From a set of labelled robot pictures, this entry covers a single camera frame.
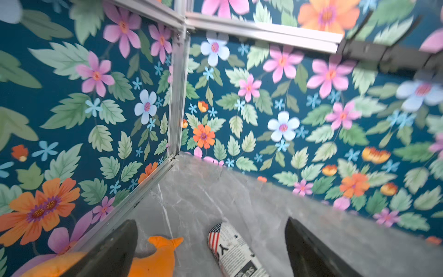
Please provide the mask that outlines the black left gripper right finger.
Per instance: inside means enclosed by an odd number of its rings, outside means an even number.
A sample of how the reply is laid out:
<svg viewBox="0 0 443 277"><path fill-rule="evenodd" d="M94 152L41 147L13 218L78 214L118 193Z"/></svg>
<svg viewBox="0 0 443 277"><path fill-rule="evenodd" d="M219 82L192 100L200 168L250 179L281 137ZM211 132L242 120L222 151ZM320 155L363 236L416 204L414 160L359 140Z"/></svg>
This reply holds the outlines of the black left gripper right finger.
<svg viewBox="0 0 443 277"><path fill-rule="evenodd" d="M284 235L295 277L361 276L300 221L289 217Z"/></svg>

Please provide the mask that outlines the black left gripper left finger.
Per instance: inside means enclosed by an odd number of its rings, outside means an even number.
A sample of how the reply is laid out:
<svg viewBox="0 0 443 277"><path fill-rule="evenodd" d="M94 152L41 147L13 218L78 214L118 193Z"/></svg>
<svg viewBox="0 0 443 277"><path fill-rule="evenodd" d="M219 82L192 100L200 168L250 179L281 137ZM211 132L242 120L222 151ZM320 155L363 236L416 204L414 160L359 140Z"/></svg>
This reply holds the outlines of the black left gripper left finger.
<svg viewBox="0 0 443 277"><path fill-rule="evenodd" d="M64 277L127 277L138 240L136 221L128 219L70 266Z"/></svg>

